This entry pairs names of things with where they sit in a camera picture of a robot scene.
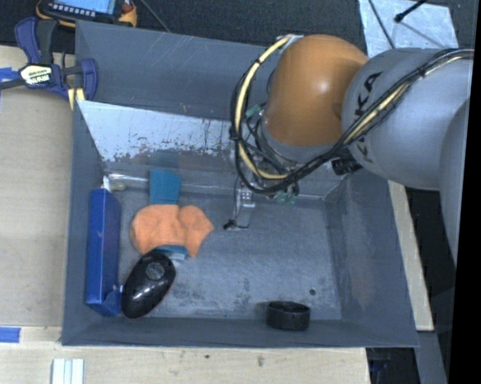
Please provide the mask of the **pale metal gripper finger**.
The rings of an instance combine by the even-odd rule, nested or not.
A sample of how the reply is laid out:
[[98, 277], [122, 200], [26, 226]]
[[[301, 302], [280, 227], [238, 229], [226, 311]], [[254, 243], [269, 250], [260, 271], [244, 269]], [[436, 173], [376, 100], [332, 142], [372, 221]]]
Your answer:
[[255, 209], [254, 193], [251, 190], [241, 190], [237, 218], [239, 228], [246, 229], [249, 227]]
[[231, 213], [231, 217], [229, 218], [229, 220], [224, 224], [223, 226], [223, 230], [228, 230], [228, 231], [231, 231], [231, 230], [235, 230], [237, 228], [237, 224], [236, 224], [236, 218], [238, 217], [238, 192], [237, 192], [237, 188], [234, 187], [233, 188], [233, 197], [232, 197], [232, 213]]

